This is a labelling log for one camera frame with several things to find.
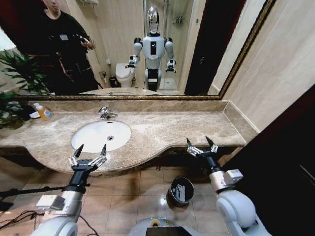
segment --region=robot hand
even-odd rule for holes
[[[129,64],[126,65],[126,68],[136,68],[140,58],[136,55],[130,56]]]
[[[176,73],[175,65],[176,65],[176,61],[174,59],[170,59],[167,63],[167,68],[165,69],[165,72],[173,71]]]

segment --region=silver robot head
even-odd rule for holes
[[[158,32],[158,9],[155,6],[151,6],[148,11],[148,21],[150,33]]]

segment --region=man in black clothing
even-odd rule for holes
[[[45,38],[51,55],[57,57],[68,81],[63,85],[67,94],[78,94],[98,89],[86,53],[95,47],[82,26],[62,12],[56,0],[42,0],[47,6],[42,16]]]

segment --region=faucet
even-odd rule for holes
[[[100,114],[99,119],[108,119],[108,118],[115,118],[118,115],[115,113],[111,113],[108,107],[102,107],[98,113]]]

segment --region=soap dispenser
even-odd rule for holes
[[[46,107],[41,106],[39,103],[34,103],[34,106],[43,120],[48,121],[53,117],[53,113]]]

